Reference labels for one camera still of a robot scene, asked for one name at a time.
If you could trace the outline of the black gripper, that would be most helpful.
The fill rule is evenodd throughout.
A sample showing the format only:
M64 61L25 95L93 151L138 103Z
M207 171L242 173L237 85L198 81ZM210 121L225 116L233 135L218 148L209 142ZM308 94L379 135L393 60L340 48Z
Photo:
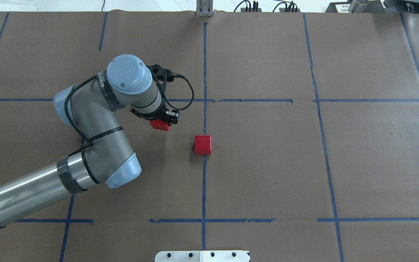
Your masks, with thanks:
M138 118L145 119L147 121L161 120L168 123L168 125L178 124L180 118L180 111L170 111L165 106L159 106L158 109L151 113L141 113L137 111L133 106L130 106L131 113L133 113Z

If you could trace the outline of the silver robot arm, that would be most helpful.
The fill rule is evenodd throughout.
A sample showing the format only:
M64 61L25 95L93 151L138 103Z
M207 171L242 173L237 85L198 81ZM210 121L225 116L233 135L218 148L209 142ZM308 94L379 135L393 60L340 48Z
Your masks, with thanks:
M130 106L138 118L177 124L181 110L165 96L166 84L175 78L184 76L123 54L95 76L56 94L56 113L84 139L84 145L0 186L0 230L97 184L117 188L137 178L141 166L116 113Z

